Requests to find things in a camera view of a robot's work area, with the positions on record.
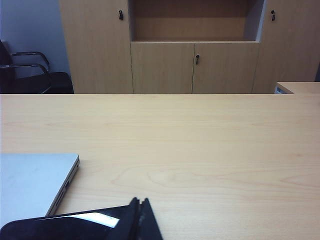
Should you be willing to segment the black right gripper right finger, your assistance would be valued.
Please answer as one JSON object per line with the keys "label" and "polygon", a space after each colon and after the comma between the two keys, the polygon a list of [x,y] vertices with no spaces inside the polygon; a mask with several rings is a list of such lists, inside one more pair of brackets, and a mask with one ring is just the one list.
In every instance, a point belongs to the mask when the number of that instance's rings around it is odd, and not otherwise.
{"label": "black right gripper right finger", "polygon": [[163,240],[160,228],[148,198],[140,204],[136,227],[137,240]]}

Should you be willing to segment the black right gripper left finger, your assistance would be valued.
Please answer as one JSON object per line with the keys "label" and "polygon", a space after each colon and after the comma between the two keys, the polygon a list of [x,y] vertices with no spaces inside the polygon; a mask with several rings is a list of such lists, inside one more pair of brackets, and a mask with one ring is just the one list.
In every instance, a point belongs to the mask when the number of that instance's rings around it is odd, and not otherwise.
{"label": "black right gripper left finger", "polygon": [[134,197],[113,230],[114,240],[134,240],[139,220],[140,200]]}

